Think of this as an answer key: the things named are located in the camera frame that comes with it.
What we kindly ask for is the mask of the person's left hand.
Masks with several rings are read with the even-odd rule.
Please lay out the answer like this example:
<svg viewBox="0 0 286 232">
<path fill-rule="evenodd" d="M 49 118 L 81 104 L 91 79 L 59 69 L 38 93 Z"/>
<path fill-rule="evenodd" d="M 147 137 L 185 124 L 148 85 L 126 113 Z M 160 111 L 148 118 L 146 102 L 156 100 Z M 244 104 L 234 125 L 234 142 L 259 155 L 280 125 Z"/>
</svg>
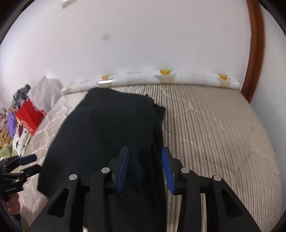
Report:
<svg viewBox="0 0 286 232">
<path fill-rule="evenodd" d="M 20 213 L 20 203 L 19 203 L 19 194 L 15 193 L 9 196 L 9 200 L 6 202 L 8 211 L 13 214 L 17 215 Z"/>
</svg>

